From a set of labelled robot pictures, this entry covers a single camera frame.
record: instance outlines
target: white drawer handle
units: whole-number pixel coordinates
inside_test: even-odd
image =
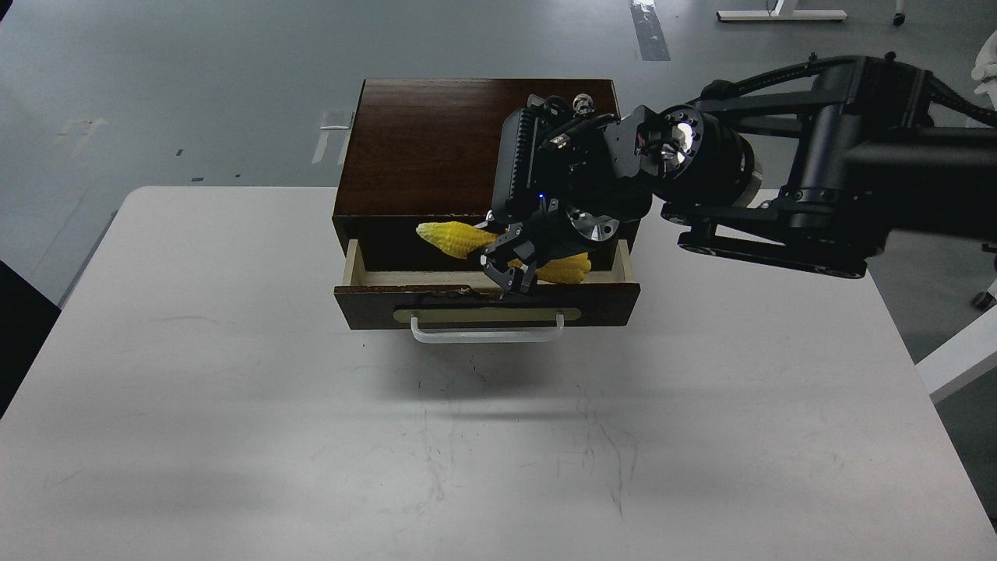
[[[459,331],[419,329],[419,317],[412,315],[409,325],[412,336],[418,342],[548,342],[558,339],[564,333],[564,314],[557,314],[557,327],[542,327],[539,329],[498,329],[492,331]]]

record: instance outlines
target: chair wheel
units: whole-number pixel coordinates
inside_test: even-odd
[[[997,298],[990,294],[990,292],[980,292],[973,297],[972,304],[976,309],[986,310],[997,304]]]

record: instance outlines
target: yellow corn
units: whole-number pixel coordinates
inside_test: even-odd
[[[416,226],[416,234],[441,252],[459,260],[474,250],[487,246],[499,237],[463,222],[426,222]]]
[[[487,246],[499,237],[498,234],[492,234],[462,222],[422,223],[416,226],[416,234],[436,246],[441,252],[459,260],[467,259],[471,252]],[[508,265],[522,267],[522,262],[512,260]],[[547,265],[536,270],[536,275],[541,281],[578,284],[585,279],[585,275],[591,270],[592,263],[588,260],[588,254],[578,254],[548,262]]]
[[[512,260],[510,267],[522,267],[520,260]],[[578,284],[585,280],[585,275],[592,270],[592,262],[588,254],[578,254],[569,258],[561,258],[547,262],[547,265],[536,270],[536,276],[541,281],[557,284]]]

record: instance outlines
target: open drawer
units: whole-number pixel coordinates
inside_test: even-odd
[[[630,251],[617,244],[612,267],[592,271],[581,284],[541,282],[530,296],[502,295],[480,271],[368,271],[357,240],[350,240],[336,300],[351,329],[409,328],[412,315],[429,327],[625,325],[640,294]]]

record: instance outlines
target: gray floor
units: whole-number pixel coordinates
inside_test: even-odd
[[[623,108],[661,109],[715,78],[744,78],[811,51],[895,51],[971,98],[969,70],[997,28],[991,0],[911,2],[900,28],[885,0],[804,2],[845,9],[841,24],[720,24],[717,9],[763,2],[658,0],[672,60],[644,62],[628,4],[18,0],[0,23],[0,259],[58,302],[138,187],[193,178],[334,187],[345,135],[333,133],[312,164],[321,114],[353,107],[367,77],[604,77],[615,80]],[[963,121],[945,111],[935,118]],[[784,177],[792,152],[783,141],[755,144],[767,175]],[[994,276],[978,248],[898,233],[872,264],[914,359],[977,316],[967,302]],[[997,517],[997,482],[985,476],[997,473],[995,401],[980,397],[997,397],[995,376],[974,385],[975,398],[963,391],[939,410],[957,442],[970,434],[980,444],[960,453],[978,489],[989,481],[981,495]],[[969,449],[976,455],[967,460]]]

